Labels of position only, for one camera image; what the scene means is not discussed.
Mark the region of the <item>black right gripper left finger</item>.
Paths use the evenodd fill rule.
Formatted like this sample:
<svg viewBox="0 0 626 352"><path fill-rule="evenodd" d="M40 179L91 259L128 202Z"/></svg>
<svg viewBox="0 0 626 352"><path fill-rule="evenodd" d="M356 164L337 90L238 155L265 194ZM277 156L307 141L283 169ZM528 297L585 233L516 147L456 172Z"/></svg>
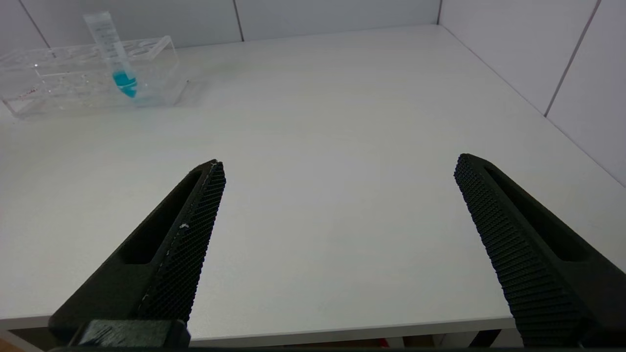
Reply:
<svg viewBox="0 0 626 352"><path fill-rule="evenodd" d="M224 165L192 169L49 319L69 342L95 319L188 323L222 195Z"/></svg>

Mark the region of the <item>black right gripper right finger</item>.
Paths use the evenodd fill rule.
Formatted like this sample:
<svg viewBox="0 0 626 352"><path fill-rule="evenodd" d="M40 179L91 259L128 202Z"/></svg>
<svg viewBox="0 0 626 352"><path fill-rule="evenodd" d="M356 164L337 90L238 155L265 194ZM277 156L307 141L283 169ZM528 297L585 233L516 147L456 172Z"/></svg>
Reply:
<svg viewBox="0 0 626 352"><path fill-rule="evenodd" d="M491 162L454 179L525 345L624 345L623 270Z"/></svg>

